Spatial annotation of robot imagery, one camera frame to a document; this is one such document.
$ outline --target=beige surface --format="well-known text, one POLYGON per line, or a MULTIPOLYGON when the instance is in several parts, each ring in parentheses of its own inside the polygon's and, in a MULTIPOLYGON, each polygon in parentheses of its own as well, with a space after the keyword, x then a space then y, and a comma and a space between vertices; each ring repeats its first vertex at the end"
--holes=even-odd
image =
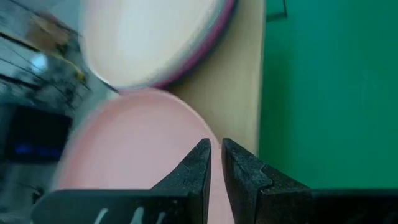
POLYGON ((228 137, 257 154, 263 0, 240 0, 222 43, 171 92, 187 102, 221 140, 228 137))

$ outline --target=metal rack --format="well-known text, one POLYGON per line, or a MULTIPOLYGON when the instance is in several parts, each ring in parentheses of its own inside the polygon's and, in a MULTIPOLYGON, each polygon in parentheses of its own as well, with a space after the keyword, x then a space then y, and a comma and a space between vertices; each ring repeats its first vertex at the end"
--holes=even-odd
MULTIPOLYGON (((14 0, 8 0, 8 3, 23 12, 21 14, 24 16, 21 17, 25 17, 25 21, 21 20, 25 28, 31 26, 34 19, 48 19, 42 13, 14 0)), ((55 52, 41 49, 29 42, 26 31, 21 34, 16 30, 13 32, 11 28, 15 27, 2 29, 0 26, 0 93, 18 96, 71 114, 91 90, 87 85, 87 76, 81 66, 77 65, 79 62, 73 61, 73 55, 80 55, 77 44, 79 34, 62 23, 55 25, 70 35, 68 42, 57 46, 55 52), (31 63, 31 56, 37 54, 45 55, 49 63, 48 69, 40 75, 34 72, 40 68, 31 63)))

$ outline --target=green wall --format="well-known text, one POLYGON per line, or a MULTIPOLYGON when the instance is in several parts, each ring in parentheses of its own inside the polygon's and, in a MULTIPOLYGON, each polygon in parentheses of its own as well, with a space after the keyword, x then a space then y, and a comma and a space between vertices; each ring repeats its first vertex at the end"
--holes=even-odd
POLYGON ((266 24, 260 158, 311 187, 398 187, 398 1, 286 1, 266 24))

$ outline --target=pink plate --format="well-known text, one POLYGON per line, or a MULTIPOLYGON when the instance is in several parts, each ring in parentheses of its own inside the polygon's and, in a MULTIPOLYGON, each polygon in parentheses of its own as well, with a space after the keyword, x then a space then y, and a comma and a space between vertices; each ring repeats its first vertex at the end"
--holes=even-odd
POLYGON ((204 120, 182 100, 155 89, 112 100, 68 143, 55 189, 149 189, 202 139, 212 146, 208 223, 233 223, 221 149, 204 120))

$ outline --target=plate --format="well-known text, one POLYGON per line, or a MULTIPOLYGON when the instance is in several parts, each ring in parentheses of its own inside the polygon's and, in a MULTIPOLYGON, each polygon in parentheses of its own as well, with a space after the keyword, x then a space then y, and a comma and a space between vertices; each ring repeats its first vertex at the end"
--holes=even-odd
POLYGON ((195 52, 226 0, 89 0, 80 40, 90 69, 116 87, 153 85, 195 52))
POLYGON ((233 223, 219 142, 186 103, 145 89, 110 101, 73 134, 54 189, 150 189, 203 138, 211 141, 208 223, 233 223))

